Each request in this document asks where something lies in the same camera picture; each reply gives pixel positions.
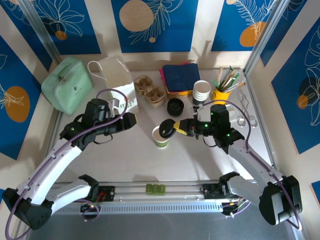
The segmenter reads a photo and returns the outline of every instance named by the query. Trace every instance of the navy blue napkin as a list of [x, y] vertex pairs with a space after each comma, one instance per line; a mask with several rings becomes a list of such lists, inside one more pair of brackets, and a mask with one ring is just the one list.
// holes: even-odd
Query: navy blue napkin
[[169, 92], [192, 90], [196, 81], [200, 80], [198, 64], [164, 65], [163, 73]]

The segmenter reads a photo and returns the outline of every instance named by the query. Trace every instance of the green paper cup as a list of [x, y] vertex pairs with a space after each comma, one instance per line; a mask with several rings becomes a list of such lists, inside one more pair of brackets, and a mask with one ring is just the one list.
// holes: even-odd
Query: green paper cup
[[159, 134], [159, 127], [156, 126], [152, 131], [152, 137], [154, 139], [154, 143], [158, 148], [165, 148], [168, 145], [169, 139], [165, 139]]

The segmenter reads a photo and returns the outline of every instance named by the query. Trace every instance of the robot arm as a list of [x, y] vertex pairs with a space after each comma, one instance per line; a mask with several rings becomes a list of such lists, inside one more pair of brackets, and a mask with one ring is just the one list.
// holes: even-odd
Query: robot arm
[[254, 178], [257, 184], [245, 180], [237, 172], [230, 172], [219, 179], [215, 186], [204, 186], [207, 193], [220, 196], [238, 195], [257, 207], [264, 219], [271, 225], [277, 225], [294, 215], [277, 180], [288, 192], [297, 213], [302, 211], [299, 182], [293, 176], [284, 174], [268, 165], [251, 147], [245, 137], [229, 122], [229, 112], [225, 105], [215, 104], [210, 108], [210, 121], [198, 120], [198, 108], [193, 107], [194, 118], [175, 122], [167, 119], [160, 125], [159, 134], [170, 138], [175, 132], [189, 137], [212, 136], [217, 147], [237, 160]]
[[[102, 99], [94, 98], [88, 102], [85, 113], [76, 117], [73, 122], [65, 126], [60, 134], [60, 139], [52, 151], [30, 178], [21, 183], [17, 189], [7, 188], [4, 191], [2, 198], [9, 210], [12, 210], [23, 191], [27, 190], [14, 214], [31, 229], [36, 230], [42, 227], [50, 216], [60, 208], [76, 200], [86, 197], [93, 198], [97, 195], [98, 182], [88, 175], [80, 176], [76, 181], [58, 189], [51, 189], [51, 187], [67, 166], [81, 154], [88, 144], [95, 141], [96, 136], [108, 136], [130, 129], [137, 123], [135, 115], [127, 112], [120, 120], [89, 131], [87, 134], [72, 141], [63, 151], [56, 155], [55, 152], [77, 134], [115, 119], [116, 116], [114, 116], [113, 108], [116, 101], [112, 100], [108, 103]], [[44, 169], [41, 171], [41, 174], [36, 175], [43, 167]], [[28, 186], [30, 179], [34, 176], [36, 178], [32, 186]]]

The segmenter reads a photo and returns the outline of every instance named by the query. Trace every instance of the stack of white paper cups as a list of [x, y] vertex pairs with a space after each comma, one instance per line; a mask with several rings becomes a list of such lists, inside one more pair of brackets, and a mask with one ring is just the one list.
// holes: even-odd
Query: stack of white paper cups
[[193, 85], [192, 103], [194, 105], [204, 104], [211, 92], [211, 85], [207, 81], [199, 80]]

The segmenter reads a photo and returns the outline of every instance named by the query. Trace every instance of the black bottle cap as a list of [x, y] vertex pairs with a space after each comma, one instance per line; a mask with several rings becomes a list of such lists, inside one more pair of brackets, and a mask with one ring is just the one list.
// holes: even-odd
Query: black bottle cap
[[162, 138], [168, 139], [171, 138], [176, 130], [174, 129], [174, 124], [176, 122], [172, 119], [164, 120], [159, 127], [159, 134]]
[[172, 98], [168, 101], [166, 110], [171, 116], [178, 117], [182, 114], [184, 107], [185, 105], [183, 101], [179, 98]]

